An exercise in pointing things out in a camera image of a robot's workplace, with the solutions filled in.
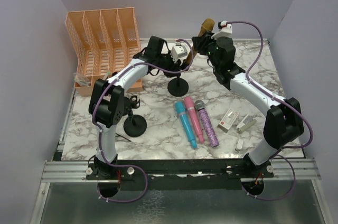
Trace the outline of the black mic stand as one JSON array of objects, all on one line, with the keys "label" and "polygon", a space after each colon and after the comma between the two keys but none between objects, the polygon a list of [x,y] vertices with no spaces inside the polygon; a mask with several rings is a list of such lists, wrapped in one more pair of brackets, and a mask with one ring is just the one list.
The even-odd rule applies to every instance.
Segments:
[{"label": "black mic stand", "polygon": [[140,99],[136,95],[124,99],[124,115],[128,117],[124,121],[124,131],[130,137],[139,137],[144,134],[147,122],[141,115],[134,115],[133,109],[140,107]]},{"label": "black mic stand", "polygon": [[174,79],[169,81],[167,89],[172,96],[182,97],[187,94],[189,90],[189,84],[187,81],[181,78],[180,74],[178,74]]}]

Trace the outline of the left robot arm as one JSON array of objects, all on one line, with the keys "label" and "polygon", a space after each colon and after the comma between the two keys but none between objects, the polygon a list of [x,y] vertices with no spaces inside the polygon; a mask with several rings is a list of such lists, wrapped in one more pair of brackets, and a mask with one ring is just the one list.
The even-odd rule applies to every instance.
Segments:
[{"label": "left robot arm", "polygon": [[123,116],[124,131],[130,137],[143,135],[147,122],[143,116],[133,114],[140,103],[136,96],[125,97],[125,92],[142,77],[156,69],[168,78],[180,77],[188,71],[196,55],[189,43],[182,45],[182,39],[163,53],[167,41],[151,36],[148,45],[136,53],[131,62],[120,72],[107,80],[98,79],[92,91],[89,112],[92,123],[98,128],[98,148],[95,161],[111,167],[118,167],[116,151],[116,127]]}]

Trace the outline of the blue microphone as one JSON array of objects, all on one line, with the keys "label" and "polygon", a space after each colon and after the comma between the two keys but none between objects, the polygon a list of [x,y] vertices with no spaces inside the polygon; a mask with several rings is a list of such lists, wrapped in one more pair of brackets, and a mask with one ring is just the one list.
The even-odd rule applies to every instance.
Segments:
[{"label": "blue microphone", "polygon": [[195,139],[195,135],[193,132],[193,129],[191,127],[191,124],[189,122],[188,116],[186,114],[186,109],[184,104],[181,101],[177,101],[174,104],[175,111],[177,113],[178,118],[180,119],[182,126],[184,128],[184,131],[186,133],[187,139],[190,142],[193,149],[197,148],[197,143]]}]

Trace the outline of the gold microphone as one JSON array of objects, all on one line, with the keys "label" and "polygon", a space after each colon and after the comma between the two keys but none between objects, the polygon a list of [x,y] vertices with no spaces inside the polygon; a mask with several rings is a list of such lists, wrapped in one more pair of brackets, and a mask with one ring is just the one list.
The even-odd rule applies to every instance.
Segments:
[{"label": "gold microphone", "polygon": [[[201,37],[203,36],[206,32],[208,31],[212,31],[215,25],[215,21],[211,18],[206,18],[204,20],[204,22],[201,24],[201,28],[200,31],[198,33],[198,35],[196,37]],[[186,57],[186,59],[183,61],[182,65],[183,66],[188,66],[190,64],[190,62],[195,58],[197,54],[197,49],[196,49],[196,45],[195,42],[193,41],[193,47],[192,50],[190,50],[188,56]]]}]

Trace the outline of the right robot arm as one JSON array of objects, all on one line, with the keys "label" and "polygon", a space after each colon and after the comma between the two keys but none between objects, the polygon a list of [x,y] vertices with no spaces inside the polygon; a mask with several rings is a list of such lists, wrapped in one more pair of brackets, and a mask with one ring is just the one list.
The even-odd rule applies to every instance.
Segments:
[{"label": "right robot arm", "polygon": [[255,169],[303,134],[301,106],[295,98],[275,96],[254,80],[247,79],[245,70],[234,61],[236,48],[233,40],[229,37],[213,39],[212,36],[212,32],[206,31],[202,36],[193,37],[195,50],[208,57],[219,84],[242,95],[266,118],[264,138],[243,158],[247,167]]}]

